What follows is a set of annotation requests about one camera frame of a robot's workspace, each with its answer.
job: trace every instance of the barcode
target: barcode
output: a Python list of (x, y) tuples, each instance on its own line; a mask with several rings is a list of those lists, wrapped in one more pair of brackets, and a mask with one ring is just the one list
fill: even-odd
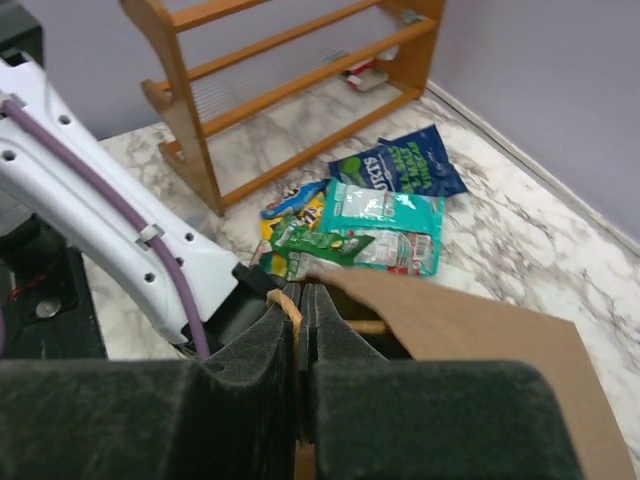
[(413, 258), (423, 259), (431, 255), (431, 237), (429, 235), (416, 235), (416, 249)]

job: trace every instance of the marble surface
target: marble surface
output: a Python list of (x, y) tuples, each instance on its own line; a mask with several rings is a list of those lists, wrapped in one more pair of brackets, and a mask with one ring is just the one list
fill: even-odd
[[(284, 160), (340, 123), (388, 99), (354, 97), (328, 83), (212, 142), (222, 189)], [(128, 170), (194, 228), (248, 261), (260, 238), (258, 211), (288, 186), (322, 177), (324, 162), (435, 123), (471, 193), (449, 199), (440, 273), (433, 280), (574, 322), (591, 355), (634, 461), (640, 458), (640, 260), (594, 228), (501, 152), (423, 98), (337, 145), (218, 218), (165, 165), (154, 125), (103, 142)], [(129, 299), (88, 261), (98, 316), (113, 359), (175, 358)]]

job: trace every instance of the yellow package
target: yellow package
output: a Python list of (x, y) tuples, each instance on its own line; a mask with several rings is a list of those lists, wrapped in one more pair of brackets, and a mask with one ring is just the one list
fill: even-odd
[[(304, 208), (298, 214), (298, 225), (306, 225), (309, 230), (314, 230), (320, 225), (322, 220), (322, 213), (324, 212), (325, 195), (323, 192), (318, 193), (315, 197), (307, 203)], [(264, 240), (271, 240), (271, 235), (276, 229), (280, 221), (284, 217), (275, 217), (268, 220), (261, 220), (260, 226), (262, 230), (262, 238)]]

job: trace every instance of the dark blue snack bag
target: dark blue snack bag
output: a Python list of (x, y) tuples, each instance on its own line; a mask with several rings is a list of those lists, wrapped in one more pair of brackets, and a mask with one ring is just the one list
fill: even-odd
[(450, 197), (468, 189), (435, 125), (329, 164), (331, 176), (363, 188)]

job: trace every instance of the green package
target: green package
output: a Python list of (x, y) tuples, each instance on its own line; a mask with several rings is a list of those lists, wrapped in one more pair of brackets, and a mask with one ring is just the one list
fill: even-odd
[(346, 237), (333, 232), (312, 231), (297, 225), (295, 219), (295, 216), (287, 215), (271, 236), (271, 246), (285, 258), (292, 252), (308, 253), (338, 265), (352, 266), (354, 258), (373, 242), (369, 235)]

